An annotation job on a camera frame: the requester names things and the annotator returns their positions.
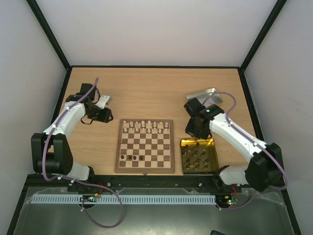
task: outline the gold tray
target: gold tray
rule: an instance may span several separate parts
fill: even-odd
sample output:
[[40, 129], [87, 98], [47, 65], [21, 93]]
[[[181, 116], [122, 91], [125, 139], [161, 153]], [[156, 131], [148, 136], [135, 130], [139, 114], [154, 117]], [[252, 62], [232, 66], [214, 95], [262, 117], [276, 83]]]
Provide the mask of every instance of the gold tray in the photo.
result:
[[207, 140], [182, 139], [180, 155], [184, 174], [211, 174], [219, 169], [215, 143], [212, 138]]

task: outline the gray wall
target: gray wall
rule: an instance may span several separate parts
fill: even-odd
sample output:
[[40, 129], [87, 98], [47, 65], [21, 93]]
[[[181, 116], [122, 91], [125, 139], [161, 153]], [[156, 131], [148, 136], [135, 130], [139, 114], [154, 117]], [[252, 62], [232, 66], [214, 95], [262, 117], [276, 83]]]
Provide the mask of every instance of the gray wall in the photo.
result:
[[65, 69], [25, 0], [0, 4], [0, 234], [27, 174], [30, 138], [48, 125]]
[[268, 142], [283, 150], [303, 234], [313, 224], [313, 1], [288, 0], [246, 71]]
[[240, 66], [276, 0], [37, 0], [72, 65]]

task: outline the wooden table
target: wooden table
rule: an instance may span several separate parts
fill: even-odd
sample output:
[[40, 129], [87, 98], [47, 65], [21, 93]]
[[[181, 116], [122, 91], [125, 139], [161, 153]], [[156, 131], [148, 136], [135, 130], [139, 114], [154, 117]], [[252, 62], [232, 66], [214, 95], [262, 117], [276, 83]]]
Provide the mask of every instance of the wooden table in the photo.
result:
[[[119, 120], [122, 118], [174, 120], [176, 171], [182, 175], [179, 141], [189, 138], [185, 127], [189, 115], [183, 108], [188, 94], [216, 88], [237, 99], [231, 118], [254, 135], [246, 99], [236, 69], [137, 69], [137, 68], [73, 68], [66, 94], [79, 92], [82, 83], [94, 83], [102, 95], [112, 96], [107, 106], [114, 120], [110, 123], [78, 123], [68, 142], [75, 161], [93, 167], [97, 175], [114, 175]], [[231, 98], [221, 95], [221, 108], [232, 106]], [[219, 165], [247, 164], [244, 157], [227, 141], [213, 134]]]

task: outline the dark brown square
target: dark brown square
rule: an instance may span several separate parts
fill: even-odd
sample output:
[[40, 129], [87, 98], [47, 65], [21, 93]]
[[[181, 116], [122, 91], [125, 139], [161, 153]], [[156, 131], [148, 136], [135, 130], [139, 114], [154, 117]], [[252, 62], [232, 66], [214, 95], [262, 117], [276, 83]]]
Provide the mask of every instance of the dark brown square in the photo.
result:
[[165, 161], [165, 162], [169, 162], [169, 161], [170, 161], [170, 159], [171, 159], [171, 157], [170, 157], [170, 156], [164, 156], [163, 158], [164, 158], [164, 161]]
[[158, 167], [164, 167], [164, 162], [157, 162]]
[[151, 167], [151, 162], [145, 162], [145, 167]]
[[121, 155], [125, 155], [127, 153], [127, 149], [121, 149]]
[[126, 166], [126, 161], [120, 161], [118, 166], [119, 167], [125, 167]]
[[132, 167], [138, 167], [138, 165], [139, 163], [137, 161], [132, 163]]

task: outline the chessboard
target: chessboard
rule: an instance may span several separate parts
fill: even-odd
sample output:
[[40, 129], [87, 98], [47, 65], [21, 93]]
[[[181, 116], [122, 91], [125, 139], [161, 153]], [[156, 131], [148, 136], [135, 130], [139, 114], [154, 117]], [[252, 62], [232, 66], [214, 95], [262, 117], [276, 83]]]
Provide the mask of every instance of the chessboard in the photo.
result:
[[173, 120], [122, 119], [116, 173], [175, 173]]

